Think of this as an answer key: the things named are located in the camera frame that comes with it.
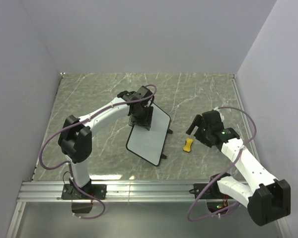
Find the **yellow bone-shaped eraser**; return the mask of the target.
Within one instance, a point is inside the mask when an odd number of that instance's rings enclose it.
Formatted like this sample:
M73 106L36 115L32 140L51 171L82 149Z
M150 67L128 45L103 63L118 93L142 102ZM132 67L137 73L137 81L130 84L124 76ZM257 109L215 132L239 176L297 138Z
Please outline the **yellow bone-shaped eraser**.
M186 140L185 140L185 145L184 145L184 147L183 147L183 151L185 151L185 152L191 152L191 146L192 146L192 144L193 144L193 139L192 138L187 138Z

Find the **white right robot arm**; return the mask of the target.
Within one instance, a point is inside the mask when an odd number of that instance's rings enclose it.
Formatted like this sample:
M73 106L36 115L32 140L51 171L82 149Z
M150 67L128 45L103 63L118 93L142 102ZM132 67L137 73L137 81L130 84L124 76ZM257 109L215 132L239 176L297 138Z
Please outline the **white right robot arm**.
M225 128L219 111L211 110L196 115L186 134L193 135L208 147L217 147L231 161L229 167L236 167L247 182L238 182L227 170L213 176L210 182L195 194L189 214L202 196L209 192L214 198L228 196L236 201L236 205L246 207L250 218L258 226L290 215L289 183L284 179L277 179L260 164L247 149L248 141L243 141L233 128Z

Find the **small whiteboard with black frame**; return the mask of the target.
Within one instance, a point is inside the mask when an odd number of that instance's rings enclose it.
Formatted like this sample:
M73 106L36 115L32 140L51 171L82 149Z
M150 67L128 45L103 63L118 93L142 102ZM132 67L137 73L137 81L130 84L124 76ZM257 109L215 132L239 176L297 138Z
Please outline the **small whiteboard with black frame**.
M129 134L126 149L154 166L165 159L163 148L167 135L173 131L169 129L171 117L158 105L153 104L151 128L146 129L134 125Z

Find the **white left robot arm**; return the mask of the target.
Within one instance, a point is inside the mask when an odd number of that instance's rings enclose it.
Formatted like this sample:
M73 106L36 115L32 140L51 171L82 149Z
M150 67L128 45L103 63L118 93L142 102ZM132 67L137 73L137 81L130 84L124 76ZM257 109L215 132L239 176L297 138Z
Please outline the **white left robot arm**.
M153 84L141 86L138 91L123 91L92 113L78 118L73 115L67 117L58 145L70 163L72 182L75 184L73 194L78 199L86 199L90 195L87 159L92 152L93 137L108 124L125 116L130 116L139 126L150 129L156 91Z

